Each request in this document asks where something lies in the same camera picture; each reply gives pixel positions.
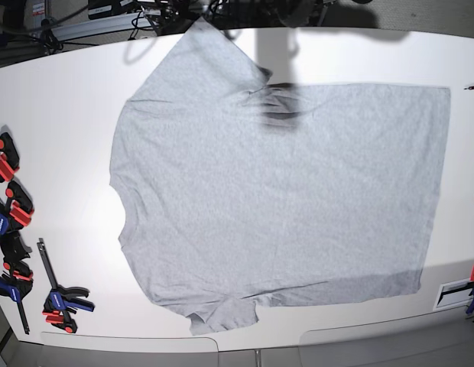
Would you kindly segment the grey T-shirt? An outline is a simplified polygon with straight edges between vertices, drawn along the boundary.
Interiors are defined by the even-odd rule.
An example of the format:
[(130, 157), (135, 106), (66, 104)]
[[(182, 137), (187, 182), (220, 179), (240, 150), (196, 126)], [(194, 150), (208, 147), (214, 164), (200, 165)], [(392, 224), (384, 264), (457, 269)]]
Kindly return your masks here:
[(450, 90), (270, 84), (200, 19), (122, 108), (110, 184), (140, 288), (194, 335), (420, 290)]

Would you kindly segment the bar clamp on table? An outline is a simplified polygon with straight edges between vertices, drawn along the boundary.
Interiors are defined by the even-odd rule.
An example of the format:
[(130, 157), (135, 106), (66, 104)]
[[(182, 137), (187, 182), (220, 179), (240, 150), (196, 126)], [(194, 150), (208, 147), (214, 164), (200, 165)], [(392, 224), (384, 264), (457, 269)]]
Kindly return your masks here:
[(95, 310), (94, 303), (87, 300), (89, 291), (83, 287), (61, 286), (57, 282), (42, 238), (38, 239), (37, 247), (51, 286), (42, 314), (50, 325), (66, 333), (75, 334), (78, 327), (72, 314), (76, 314), (78, 310), (90, 313)]

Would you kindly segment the middle blue-red clamp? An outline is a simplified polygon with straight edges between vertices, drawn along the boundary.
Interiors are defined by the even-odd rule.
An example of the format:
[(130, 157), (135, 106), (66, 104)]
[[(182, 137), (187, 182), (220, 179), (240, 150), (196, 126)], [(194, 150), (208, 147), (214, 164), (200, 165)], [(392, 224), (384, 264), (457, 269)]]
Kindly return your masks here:
[(0, 239), (28, 226), (34, 213), (31, 197), (16, 180), (8, 182), (5, 195), (5, 203), (0, 201)]

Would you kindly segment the blue-red clamp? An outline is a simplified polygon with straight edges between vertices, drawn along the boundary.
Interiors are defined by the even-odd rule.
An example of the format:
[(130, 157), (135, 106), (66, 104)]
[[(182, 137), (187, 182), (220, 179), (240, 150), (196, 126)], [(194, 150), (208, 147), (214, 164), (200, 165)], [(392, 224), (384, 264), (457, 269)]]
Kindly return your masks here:
[(8, 297), (16, 303), (24, 333), (30, 327), (24, 310), (23, 300), (33, 287), (33, 271), (24, 261), (30, 258), (19, 231), (0, 235), (0, 251), (3, 254), (4, 273), (0, 274), (0, 296)]
[(34, 213), (31, 197), (16, 180), (8, 182), (5, 195), (5, 203), (0, 201), (0, 239), (28, 226)]

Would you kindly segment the upper black-red clamp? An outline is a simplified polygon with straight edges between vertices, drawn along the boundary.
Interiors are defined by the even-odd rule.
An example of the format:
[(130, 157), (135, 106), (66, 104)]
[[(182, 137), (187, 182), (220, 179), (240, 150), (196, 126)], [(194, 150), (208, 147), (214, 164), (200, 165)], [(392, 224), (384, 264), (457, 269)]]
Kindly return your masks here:
[(11, 129), (0, 129), (0, 183), (11, 181), (19, 171), (20, 155), (11, 135)]

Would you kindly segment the lower blue-red clamp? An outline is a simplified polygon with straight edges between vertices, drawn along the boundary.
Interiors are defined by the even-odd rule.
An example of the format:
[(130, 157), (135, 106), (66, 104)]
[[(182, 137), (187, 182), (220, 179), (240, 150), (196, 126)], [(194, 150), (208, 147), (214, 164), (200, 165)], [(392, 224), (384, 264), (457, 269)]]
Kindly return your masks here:
[(24, 310), (23, 300), (33, 287), (33, 271), (24, 261), (30, 258), (19, 231), (0, 235), (0, 251), (3, 254), (4, 273), (0, 274), (0, 296), (8, 297), (16, 303), (24, 333), (30, 327)]

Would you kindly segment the white label sticker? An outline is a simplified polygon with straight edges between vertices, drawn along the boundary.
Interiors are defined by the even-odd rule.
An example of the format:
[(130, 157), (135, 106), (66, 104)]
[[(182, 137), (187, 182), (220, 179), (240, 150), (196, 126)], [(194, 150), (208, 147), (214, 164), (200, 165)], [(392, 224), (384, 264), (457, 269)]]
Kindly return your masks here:
[(466, 306), (471, 300), (472, 282), (469, 279), (441, 284), (433, 311)]

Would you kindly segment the aluminium rail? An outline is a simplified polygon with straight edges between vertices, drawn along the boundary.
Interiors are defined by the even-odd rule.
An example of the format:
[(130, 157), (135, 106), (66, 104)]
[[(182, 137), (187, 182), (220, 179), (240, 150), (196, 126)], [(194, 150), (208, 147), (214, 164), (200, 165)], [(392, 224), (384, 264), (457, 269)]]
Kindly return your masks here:
[(190, 20), (198, 19), (201, 12), (165, 12), (166, 8), (145, 8), (135, 13), (126, 15), (116, 15), (107, 18), (100, 18), (91, 21), (84, 21), (79, 24), (57, 25), (50, 30), (58, 41), (69, 41), (84, 37), (91, 37), (99, 34), (115, 33), (127, 31), (136, 28), (152, 29), (162, 28), (170, 24), (173, 20), (187, 18)]

